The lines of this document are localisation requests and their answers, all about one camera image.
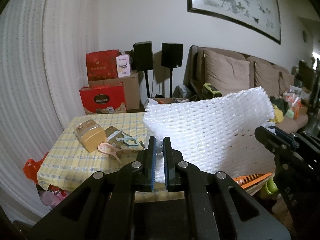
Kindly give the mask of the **white foam mesh sheet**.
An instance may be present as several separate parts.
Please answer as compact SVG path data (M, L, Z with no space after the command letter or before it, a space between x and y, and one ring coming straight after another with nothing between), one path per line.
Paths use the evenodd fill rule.
M232 178L273 172L273 154L254 136L255 129L267 128L273 117L273 106L261 87L210 100L149 104L143 122L147 136L157 139L155 181L164 182L165 137L185 161L204 172L223 171Z

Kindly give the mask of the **orange plastic basket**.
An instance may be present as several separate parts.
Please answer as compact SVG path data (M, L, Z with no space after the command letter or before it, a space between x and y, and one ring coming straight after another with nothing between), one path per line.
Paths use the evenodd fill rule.
M258 185L260 182L265 179L270 178L273 173L263 173L263 174L252 174L247 176L240 176L233 178L233 180L240 185L243 189L248 189L254 185Z

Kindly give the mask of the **green frog container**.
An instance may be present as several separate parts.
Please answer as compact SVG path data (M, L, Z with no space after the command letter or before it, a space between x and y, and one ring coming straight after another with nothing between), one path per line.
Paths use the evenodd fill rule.
M273 177L269 178L260 190L262 199L277 199L279 190L274 182Z

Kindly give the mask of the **yellow cloth on sofa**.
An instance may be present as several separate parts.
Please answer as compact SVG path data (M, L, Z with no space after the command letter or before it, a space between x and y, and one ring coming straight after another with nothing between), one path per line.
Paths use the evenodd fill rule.
M270 119L270 122L275 124L281 123L284 120L283 112L277 107L277 105L272 105L274 110L274 118Z

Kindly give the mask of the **olive card packet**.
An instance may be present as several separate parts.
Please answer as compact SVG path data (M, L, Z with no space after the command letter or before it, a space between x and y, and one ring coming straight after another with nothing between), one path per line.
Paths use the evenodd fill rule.
M105 129L107 143L121 150L139 151L144 149L140 141L122 130L110 126Z

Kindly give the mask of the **pink clothes clip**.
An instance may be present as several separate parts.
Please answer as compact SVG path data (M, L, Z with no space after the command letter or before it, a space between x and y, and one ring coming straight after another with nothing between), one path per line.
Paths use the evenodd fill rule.
M110 156L114 157L120 165L123 164L122 161L120 160L120 157L124 153L132 153L133 152L132 150L116 148L107 142L100 143L97 146L97 150L104 155L110 155Z

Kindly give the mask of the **blue clothes clip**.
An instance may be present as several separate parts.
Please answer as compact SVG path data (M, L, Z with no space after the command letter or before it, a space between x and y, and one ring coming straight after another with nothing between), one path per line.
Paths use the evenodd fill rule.
M122 138L117 137L116 141L123 142L127 146L133 146L133 147L138 146L138 142L135 138L130 137L130 136L126 136L126 135L124 135Z

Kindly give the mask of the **tan boxed packet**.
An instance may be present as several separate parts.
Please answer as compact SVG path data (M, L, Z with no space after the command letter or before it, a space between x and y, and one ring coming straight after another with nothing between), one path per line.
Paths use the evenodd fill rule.
M93 119L87 119L77 124L74 134L85 150L89 153L97 150L97 146L106 142L105 130Z

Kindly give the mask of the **far beige cushion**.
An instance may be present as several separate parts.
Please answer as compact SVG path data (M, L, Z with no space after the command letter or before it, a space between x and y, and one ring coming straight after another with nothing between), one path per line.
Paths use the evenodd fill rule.
M294 85L295 76L289 73L279 72L279 94L282 95L290 86Z

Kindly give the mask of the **red plastic bag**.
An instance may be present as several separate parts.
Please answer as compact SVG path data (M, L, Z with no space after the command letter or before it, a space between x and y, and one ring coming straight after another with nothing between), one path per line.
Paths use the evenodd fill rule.
M47 155L48 155L48 152L39 161L35 161L34 159L28 159L23 167L23 173L25 174L25 176L28 179L32 180L36 184L36 186L39 186L39 181L37 179L37 173L38 173L38 171L39 171L39 169L40 169L40 167L41 167L42 163L44 162ZM63 198L68 196L67 191L62 190L62 189L58 188L57 186L49 185L48 190L53 191L53 192L59 191L61 193L61 196L63 196Z

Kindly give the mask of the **middle beige cushion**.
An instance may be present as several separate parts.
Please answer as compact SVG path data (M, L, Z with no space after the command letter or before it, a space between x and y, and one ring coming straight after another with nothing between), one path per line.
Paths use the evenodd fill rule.
M280 71L264 63L254 63L255 87L262 87L268 96L279 95Z

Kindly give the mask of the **large beige cushion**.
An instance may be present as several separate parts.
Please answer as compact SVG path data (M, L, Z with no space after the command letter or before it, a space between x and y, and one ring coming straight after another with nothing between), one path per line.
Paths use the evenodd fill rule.
M250 89L249 62L204 50L205 81L219 90L222 96Z

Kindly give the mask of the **brown sofa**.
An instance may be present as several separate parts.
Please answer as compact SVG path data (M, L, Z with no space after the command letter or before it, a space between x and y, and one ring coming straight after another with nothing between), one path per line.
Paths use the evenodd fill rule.
M260 86L268 96L283 98L294 80L284 67L255 56L195 45L189 49L186 81L200 100L207 82L223 96Z

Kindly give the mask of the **green black power station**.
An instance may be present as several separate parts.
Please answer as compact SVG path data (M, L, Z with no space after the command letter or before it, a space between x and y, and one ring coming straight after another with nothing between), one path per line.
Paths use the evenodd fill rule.
M213 99L213 98L220 98L222 94L214 86L206 82L202 86L202 96L205 99Z

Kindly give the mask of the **red collection gift box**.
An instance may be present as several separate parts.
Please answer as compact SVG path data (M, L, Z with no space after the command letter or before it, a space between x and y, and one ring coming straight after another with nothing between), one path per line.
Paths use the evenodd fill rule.
M79 93L86 114L126 113L126 100L122 82L82 87Z

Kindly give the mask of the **brown cardboard box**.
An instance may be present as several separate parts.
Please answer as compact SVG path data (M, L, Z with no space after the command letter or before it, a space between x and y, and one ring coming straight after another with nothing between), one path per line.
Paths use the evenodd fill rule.
M140 107L140 91L139 91L139 80L138 73L133 72L130 76L98 80L89 82L89 86L100 86L100 85L110 85L114 83L122 82L124 86L124 94L126 100L126 109L134 110Z

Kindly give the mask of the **red gift box upper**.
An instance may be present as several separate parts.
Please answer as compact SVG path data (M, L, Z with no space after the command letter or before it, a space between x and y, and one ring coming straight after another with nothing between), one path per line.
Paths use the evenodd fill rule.
M119 50L96 51L86 54L88 82L115 79L118 77L116 57Z

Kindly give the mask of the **small pink white box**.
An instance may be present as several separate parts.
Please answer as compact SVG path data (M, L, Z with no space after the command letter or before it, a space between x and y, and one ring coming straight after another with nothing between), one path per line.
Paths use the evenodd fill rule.
M116 57L117 75L119 78L131 75L131 61L130 56L122 54Z

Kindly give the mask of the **right black speaker on stand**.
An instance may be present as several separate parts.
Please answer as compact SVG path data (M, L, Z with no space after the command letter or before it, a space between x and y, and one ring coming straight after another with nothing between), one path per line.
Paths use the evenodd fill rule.
M183 44L181 43L162 43L161 66L169 69L169 93L172 97L173 69L182 66Z

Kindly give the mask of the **black speaker on stand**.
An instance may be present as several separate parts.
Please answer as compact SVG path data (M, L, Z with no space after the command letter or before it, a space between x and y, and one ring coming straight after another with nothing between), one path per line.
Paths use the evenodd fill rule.
M182 66L183 44L181 43L162 43L161 66L169 69L169 93L172 97L173 69Z
M153 70L153 52L152 52L152 42L136 42L133 44L134 52L134 63L138 72L144 72L145 83L146 83L146 93L147 97L150 98L150 86L148 71Z

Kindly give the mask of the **left black speaker on stand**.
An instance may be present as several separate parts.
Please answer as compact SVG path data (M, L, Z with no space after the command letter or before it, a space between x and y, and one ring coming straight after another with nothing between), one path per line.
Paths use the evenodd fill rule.
M148 71L153 70L153 52L152 52L152 42L136 42L133 44L134 52L134 63L138 72L144 72L145 83L146 83L146 93L147 97L150 98L150 86Z

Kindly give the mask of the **framed ink painting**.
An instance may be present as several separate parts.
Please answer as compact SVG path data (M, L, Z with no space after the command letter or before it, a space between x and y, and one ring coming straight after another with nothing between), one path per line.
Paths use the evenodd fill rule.
M227 20L281 44L278 0L187 0L188 11Z

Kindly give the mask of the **white curtain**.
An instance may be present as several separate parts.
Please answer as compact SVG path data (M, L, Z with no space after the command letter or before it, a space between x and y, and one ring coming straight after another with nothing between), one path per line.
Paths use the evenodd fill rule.
M48 210L23 167L39 160L76 116L96 51L99 0L9 0L1 13L1 207L35 224Z

